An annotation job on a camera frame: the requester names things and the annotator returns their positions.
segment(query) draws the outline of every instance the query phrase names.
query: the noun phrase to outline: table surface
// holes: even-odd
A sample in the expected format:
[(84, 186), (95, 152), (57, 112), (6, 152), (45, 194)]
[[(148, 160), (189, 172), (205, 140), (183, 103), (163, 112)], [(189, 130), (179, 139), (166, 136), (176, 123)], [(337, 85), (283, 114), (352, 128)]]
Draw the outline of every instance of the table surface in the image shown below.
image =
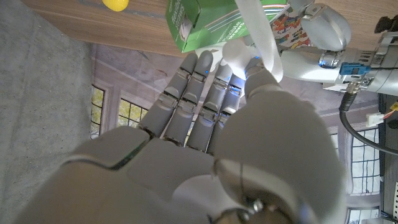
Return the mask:
[[(130, 0), (123, 12), (106, 9), (101, 0), (22, 1), (76, 39), (183, 57), (164, 19), (167, 0)], [(380, 17), (392, 18), (398, 14), (398, 0), (320, 0), (317, 3), (327, 4), (342, 14), (352, 30), (348, 47), (364, 50), (374, 50), (377, 46), (381, 35), (374, 34), (374, 28)]]

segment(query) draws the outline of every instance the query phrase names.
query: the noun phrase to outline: robotic hand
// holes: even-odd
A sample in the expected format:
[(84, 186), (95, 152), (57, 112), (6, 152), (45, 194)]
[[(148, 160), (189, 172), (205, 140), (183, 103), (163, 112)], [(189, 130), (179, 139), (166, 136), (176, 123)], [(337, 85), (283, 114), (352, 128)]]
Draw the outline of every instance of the robotic hand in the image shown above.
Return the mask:
[(342, 223), (326, 127), (258, 58), (246, 82), (219, 66), (182, 147), (211, 63), (188, 55), (138, 129), (78, 147), (16, 223)]

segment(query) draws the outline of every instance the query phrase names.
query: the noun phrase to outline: green carton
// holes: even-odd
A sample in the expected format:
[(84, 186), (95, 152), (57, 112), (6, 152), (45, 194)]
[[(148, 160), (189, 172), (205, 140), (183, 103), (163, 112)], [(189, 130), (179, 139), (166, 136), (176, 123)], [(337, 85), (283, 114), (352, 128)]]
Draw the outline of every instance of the green carton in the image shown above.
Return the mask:
[[(261, 0), (272, 22), (285, 12), (287, 0)], [(166, 20), (184, 52), (248, 35), (234, 0), (169, 0)]]

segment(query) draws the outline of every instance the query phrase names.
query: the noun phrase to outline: robotic arm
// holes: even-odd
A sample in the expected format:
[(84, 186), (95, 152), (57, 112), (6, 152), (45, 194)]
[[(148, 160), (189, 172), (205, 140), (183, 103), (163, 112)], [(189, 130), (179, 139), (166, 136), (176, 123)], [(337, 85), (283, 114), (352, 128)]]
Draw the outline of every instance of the robotic arm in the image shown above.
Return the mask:
[(342, 222), (343, 168), (325, 126), (258, 58), (246, 83), (219, 67), (182, 147), (211, 63), (188, 55), (139, 129), (78, 147), (16, 223)]

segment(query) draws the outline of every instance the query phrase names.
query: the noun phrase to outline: black cable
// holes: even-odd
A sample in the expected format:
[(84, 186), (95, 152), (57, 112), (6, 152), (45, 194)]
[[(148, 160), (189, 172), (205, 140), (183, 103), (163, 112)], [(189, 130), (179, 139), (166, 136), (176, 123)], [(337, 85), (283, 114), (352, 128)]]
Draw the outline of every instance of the black cable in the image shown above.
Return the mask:
[(391, 67), (391, 68), (389, 68), (389, 67), (387, 67), (387, 68), (371, 68), (371, 70), (372, 70), (372, 71), (380, 71), (380, 70), (388, 70), (388, 71), (391, 71), (391, 70), (398, 70), (398, 67)]
[(365, 138), (364, 136), (360, 135), (357, 131), (355, 131), (355, 129), (349, 124), (348, 120), (347, 120), (347, 115), (346, 112), (349, 110), (349, 107), (353, 104), (353, 101), (355, 100), (356, 97), (356, 93), (348, 93), (346, 92), (344, 94), (344, 97), (341, 101), (341, 105), (339, 107), (339, 111), (340, 111), (340, 120), (341, 123), (343, 124), (343, 126), (347, 129), (347, 131), (354, 136), (356, 139), (360, 140), (361, 142), (367, 144), (368, 146), (371, 146), (375, 149), (378, 149), (380, 151), (389, 153), (389, 154), (393, 154), (398, 156), (398, 150), (395, 149), (391, 149), (389, 147), (386, 146), (381, 146), (375, 142), (372, 142), (370, 140), (368, 140), (367, 138)]

